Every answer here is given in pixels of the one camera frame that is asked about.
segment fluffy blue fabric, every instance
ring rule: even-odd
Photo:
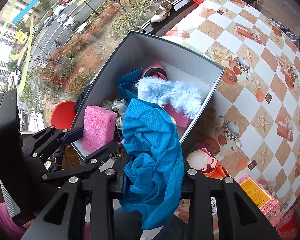
[[[142,229],[163,226],[181,197],[184,168],[177,127],[158,105],[133,98],[122,133],[125,149],[137,158],[124,169],[131,185],[120,204],[143,215]]]
[[[156,77],[144,77],[136,84],[138,98],[163,107],[171,104],[177,113],[194,119],[201,108],[200,90],[194,84],[182,81],[165,81]]]
[[[126,74],[119,78],[117,82],[117,90],[120,93],[122,99],[126,100],[127,103],[130,102],[131,98],[137,98],[138,93],[133,86],[133,83],[138,79],[142,69],[139,68],[133,72]]]

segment window sill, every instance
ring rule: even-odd
[[[176,17],[178,17],[182,12],[184,12],[190,6],[194,5],[194,2],[193,2],[193,0],[177,0],[174,3],[172,3],[172,5],[173,5],[175,12],[173,12],[169,16],[168,20],[165,20],[163,23],[156,24],[156,25],[152,25],[149,20],[142,26],[142,28],[145,30],[146,33],[155,35],[161,29],[163,29],[166,25],[173,22],[176,19]]]

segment red plastic bowl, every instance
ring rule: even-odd
[[[57,129],[70,130],[76,114],[74,111],[74,103],[75,101],[65,101],[57,105],[52,111],[50,126],[54,125]]]

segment blue sticker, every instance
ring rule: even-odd
[[[26,8],[24,8],[14,19],[12,20],[12,23],[15,24],[17,23],[34,5],[35,3],[39,0],[32,0]]]

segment light blue fur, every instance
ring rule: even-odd
[[[165,81],[155,77],[144,77],[136,84],[138,98],[155,103],[163,108],[171,104],[184,116],[194,119],[201,108],[201,94],[194,84],[186,84],[182,81]]]

